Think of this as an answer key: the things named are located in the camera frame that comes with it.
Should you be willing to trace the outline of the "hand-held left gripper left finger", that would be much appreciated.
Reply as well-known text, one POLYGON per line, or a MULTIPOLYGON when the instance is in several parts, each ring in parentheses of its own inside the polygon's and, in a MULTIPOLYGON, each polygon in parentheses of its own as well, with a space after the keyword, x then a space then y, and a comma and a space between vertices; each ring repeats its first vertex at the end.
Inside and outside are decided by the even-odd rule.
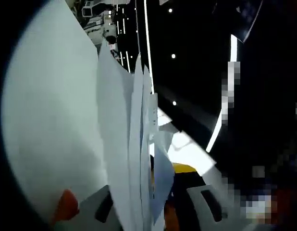
POLYGON ((122 231, 123 228, 116 215, 109 186, 83 200, 79 213, 70 220, 59 221, 54 225, 55 231, 122 231))

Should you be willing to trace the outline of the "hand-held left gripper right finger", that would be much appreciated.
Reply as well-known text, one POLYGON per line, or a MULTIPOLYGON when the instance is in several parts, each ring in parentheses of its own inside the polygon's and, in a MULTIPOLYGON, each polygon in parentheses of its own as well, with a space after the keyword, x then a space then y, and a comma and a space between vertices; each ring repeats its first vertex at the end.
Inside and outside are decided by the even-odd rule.
POLYGON ((235 207, 221 185, 188 165, 174 165, 172 186, 173 231, 234 231, 235 207))

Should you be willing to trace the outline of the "person's left hand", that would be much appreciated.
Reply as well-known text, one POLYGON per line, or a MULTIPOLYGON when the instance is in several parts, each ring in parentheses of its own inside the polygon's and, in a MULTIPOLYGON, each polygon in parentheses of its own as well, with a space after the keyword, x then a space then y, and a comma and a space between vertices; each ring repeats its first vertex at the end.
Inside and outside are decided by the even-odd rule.
POLYGON ((52 224, 70 220, 79 213, 78 200, 70 190, 64 190, 54 212, 52 224))

